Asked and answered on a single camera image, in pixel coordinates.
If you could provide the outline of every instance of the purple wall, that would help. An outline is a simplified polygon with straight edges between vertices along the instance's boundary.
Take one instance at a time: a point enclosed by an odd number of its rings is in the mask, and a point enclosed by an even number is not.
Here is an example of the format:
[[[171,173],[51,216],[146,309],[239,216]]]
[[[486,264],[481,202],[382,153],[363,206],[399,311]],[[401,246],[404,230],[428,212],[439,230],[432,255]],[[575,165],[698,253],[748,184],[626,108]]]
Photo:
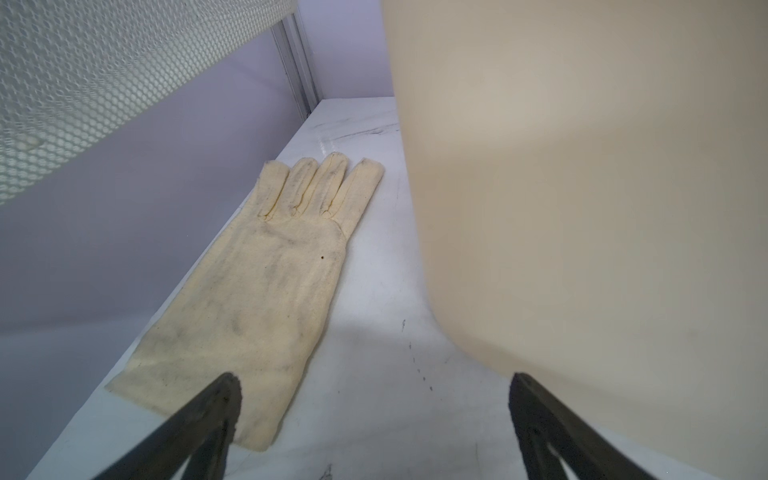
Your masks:
[[[0,478],[24,478],[301,125],[266,32],[0,207]]]
[[[379,0],[300,0],[324,98],[391,97]]]

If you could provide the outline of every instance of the mesh grille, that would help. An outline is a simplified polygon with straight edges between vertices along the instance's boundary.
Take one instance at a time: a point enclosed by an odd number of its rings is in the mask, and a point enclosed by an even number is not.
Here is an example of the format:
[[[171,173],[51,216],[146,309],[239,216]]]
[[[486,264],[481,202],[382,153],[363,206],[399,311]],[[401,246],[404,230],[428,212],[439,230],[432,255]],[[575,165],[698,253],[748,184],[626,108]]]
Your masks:
[[[8,0],[0,204],[295,11],[296,0]]]

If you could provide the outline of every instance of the beige plastic bin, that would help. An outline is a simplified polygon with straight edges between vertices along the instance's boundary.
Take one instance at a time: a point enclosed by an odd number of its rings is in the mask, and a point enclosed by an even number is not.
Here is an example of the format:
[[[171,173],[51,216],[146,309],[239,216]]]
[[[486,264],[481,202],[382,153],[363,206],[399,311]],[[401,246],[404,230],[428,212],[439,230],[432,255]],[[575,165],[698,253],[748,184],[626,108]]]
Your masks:
[[[768,478],[768,2],[382,10],[445,331],[588,420]]]

